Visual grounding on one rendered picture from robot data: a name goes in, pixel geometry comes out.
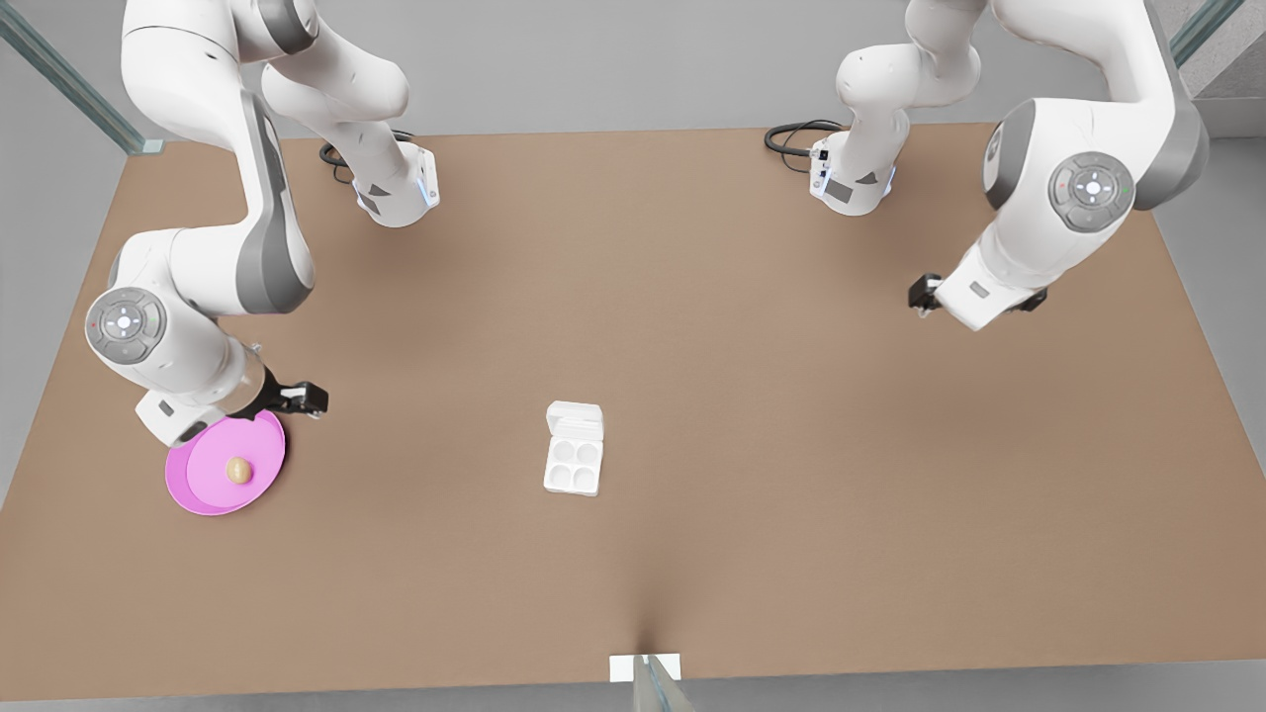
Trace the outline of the pink round plate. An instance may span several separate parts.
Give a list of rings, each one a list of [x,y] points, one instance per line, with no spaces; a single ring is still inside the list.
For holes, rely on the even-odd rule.
[[[279,478],[286,455],[286,433],[272,410],[252,419],[227,416],[168,451],[165,483],[184,509],[222,516],[263,495]]]

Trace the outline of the silver frame post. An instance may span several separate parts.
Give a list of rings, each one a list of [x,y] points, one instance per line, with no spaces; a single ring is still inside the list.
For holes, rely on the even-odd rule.
[[[677,652],[651,655],[613,655],[609,663],[611,683],[632,683],[632,712],[696,712],[679,682],[681,658]]]
[[[1204,0],[1169,41],[1176,67],[1181,68],[1244,3],[1246,0]]]
[[[32,27],[8,0],[0,0],[0,38],[27,60],[89,122],[114,142],[127,156],[157,156],[165,147],[160,138],[146,138],[135,130],[41,32]]]

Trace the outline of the white egg box lid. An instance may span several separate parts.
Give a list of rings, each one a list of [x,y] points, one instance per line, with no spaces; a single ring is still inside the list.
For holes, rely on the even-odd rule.
[[[546,410],[546,421],[553,437],[604,440],[604,413],[601,405],[591,402],[555,400]]]

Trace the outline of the white egg box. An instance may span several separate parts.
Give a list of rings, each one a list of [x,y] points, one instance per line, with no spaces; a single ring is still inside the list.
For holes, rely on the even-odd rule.
[[[568,492],[598,497],[604,442],[552,436],[544,466],[543,486],[547,492]]]

